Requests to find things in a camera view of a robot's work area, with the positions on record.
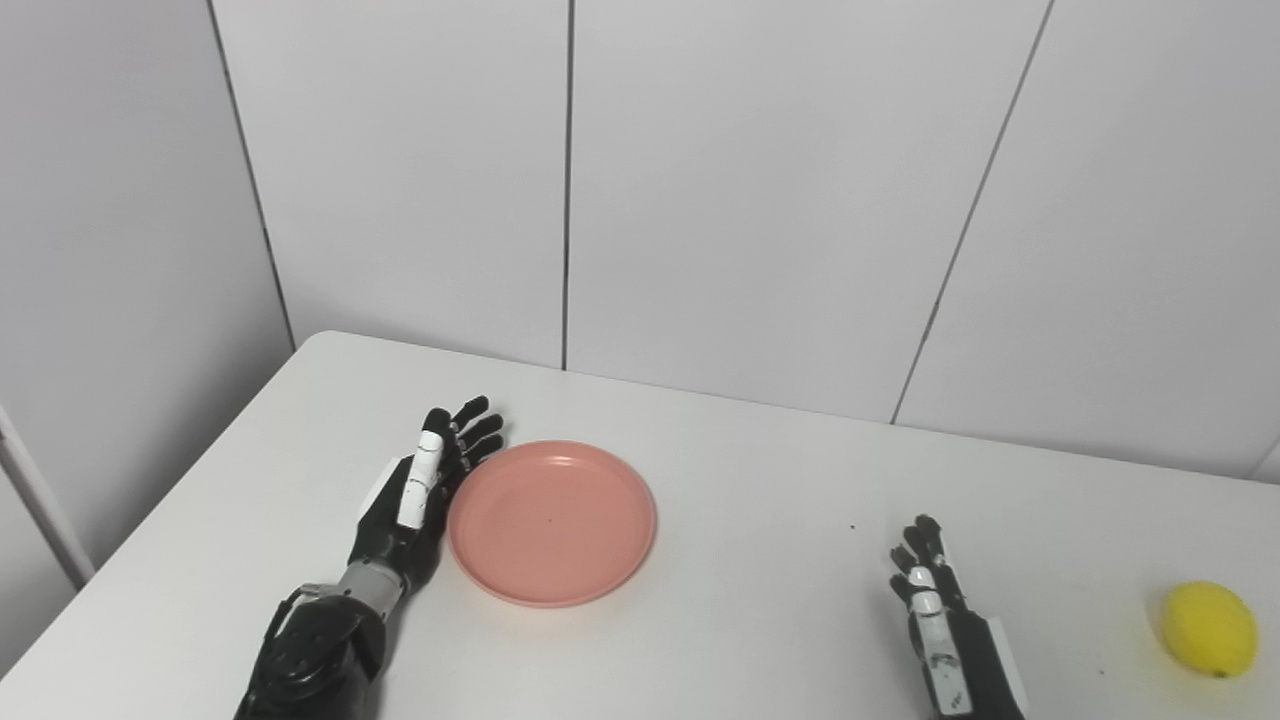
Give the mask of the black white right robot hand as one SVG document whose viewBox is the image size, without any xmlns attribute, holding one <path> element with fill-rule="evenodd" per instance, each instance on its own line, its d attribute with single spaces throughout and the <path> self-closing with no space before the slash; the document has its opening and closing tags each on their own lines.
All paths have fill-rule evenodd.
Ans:
<svg viewBox="0 0 1280 720">
<path fill-rule="evenodd" d="M 969 607 L 941 524 L 928 514 L 902 529 L 890 587 L 908 611 L 932 719 L 1027 719 L 1027 693 L 996 618 Z"/>
</svg>

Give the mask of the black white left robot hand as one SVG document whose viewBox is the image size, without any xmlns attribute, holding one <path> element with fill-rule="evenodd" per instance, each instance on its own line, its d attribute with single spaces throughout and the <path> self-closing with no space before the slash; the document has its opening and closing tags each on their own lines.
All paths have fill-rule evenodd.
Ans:
<svg viewBox="0 0 1280 720">
<path fill-rule="evenodd" d="M 396 461 L 361 516 L 349 562 L 390 571 L 403 596 L 428 584 L 440 562 L 451 505 L 472 471 L 503 450 L 504 424 L 484 395 L 456 413 L 434 407 L 417 448 Z"/>
</svg>

